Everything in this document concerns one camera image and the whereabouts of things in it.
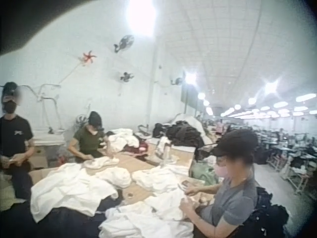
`factory floor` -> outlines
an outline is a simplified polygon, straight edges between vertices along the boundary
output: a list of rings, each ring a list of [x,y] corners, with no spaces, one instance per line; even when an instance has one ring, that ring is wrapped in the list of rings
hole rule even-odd
[[[273,204],[287,209],[289,220],[286,229],[290,236],[295,236],[313,211],[313,200],[305,194],[296,195],[294,187],[283,180],[270,165],[255,164],[255,178],[261,187],[273,194]]]

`olive green t-shirt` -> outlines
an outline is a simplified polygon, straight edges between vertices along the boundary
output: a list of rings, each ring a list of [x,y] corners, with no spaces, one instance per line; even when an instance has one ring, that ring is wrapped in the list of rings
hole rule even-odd
[[[100,147],[100,143],[103,142],[102,134],[98,132],[96,135],[92,135],[84,126],[79,129],[74,138],[79,142],[79,151],[85,155],[92,155],[94,158],[102,157],[97,149]]]

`red decoration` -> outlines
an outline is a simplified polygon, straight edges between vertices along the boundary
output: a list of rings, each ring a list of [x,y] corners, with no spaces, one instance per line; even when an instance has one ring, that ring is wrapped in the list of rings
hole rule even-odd
[[[83,62],[87,63],[88,61],[90,61],[90,63],[93,63],[93,59],[92,58],[97,58],[97,56],[91,55],[92,51],[89,51],[88,54],[83,53],[84,57],[83,57]]]

